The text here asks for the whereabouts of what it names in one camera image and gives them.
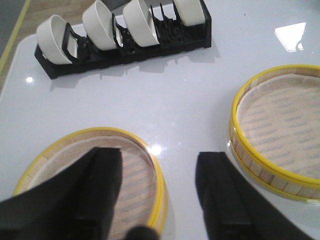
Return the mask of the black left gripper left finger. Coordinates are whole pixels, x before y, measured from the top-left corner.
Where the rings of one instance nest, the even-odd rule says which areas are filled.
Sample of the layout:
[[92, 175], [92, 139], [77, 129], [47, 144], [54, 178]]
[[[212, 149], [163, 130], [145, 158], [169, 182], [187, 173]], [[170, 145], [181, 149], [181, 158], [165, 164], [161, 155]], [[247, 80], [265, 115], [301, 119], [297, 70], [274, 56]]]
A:
[[92, 148], [50, 179], [2, 201], [1, 239], [107, 239], [122, 170], [118, 148]]

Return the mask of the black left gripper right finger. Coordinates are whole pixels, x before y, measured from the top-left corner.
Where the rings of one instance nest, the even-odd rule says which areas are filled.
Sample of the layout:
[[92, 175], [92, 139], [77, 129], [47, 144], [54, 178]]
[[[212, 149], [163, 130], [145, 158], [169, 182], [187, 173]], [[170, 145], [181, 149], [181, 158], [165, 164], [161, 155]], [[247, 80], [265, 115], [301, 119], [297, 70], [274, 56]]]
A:
[[200, 152], [195, 186], [210, 240], [310, 240], [242, 176], [225, 152]]

